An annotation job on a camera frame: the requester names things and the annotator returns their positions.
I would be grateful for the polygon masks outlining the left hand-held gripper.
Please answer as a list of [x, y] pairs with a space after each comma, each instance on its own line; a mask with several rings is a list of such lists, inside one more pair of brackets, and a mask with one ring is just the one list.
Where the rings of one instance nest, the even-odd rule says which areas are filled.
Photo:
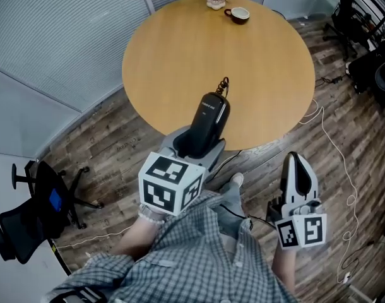
[[178, 157], [175, 140], [190, 127], [168, 134], [159, 151], [151, 152], [146, 158], [138, 174], [141, 204], [176, 217], [200, 196], [203, 183], [215, 168], [226, 141], [218, 140], [203, 158]]

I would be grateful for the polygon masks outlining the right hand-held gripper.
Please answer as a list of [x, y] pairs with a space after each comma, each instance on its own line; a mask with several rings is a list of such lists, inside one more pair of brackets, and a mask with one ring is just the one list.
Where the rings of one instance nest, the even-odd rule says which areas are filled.
[[302, 155], [290, 152], [285, 157], [280, 190], [291, 203], [283, 205], [279, 198], [269, 201], [267, 221], [275, 227], [281, 248], [299, 250], [325, 244], [327, 214], [318, 199], [318, 179]]

